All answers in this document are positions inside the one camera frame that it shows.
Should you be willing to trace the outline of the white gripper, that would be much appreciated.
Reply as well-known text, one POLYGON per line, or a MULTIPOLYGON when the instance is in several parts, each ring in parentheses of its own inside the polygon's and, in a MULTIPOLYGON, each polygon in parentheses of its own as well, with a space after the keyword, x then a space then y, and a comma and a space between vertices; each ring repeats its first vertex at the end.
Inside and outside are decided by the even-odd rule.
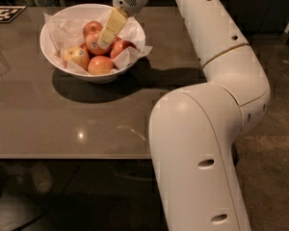
POLYGON ((107 49, 128 21, 128 15, 138 14, 148 0, 113 0, 113 8, 100 32, 97 45, 107 49))

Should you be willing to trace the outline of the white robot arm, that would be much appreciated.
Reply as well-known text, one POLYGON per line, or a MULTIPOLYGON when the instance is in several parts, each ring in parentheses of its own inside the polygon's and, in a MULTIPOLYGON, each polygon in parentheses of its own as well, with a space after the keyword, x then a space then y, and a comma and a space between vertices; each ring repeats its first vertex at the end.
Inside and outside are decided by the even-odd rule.
POLYGON ((220 0, 175 0, 206 78, 165 94, 148 140, 169 231, 251 231, 232 145, 263 117, 268 78, 220 0))

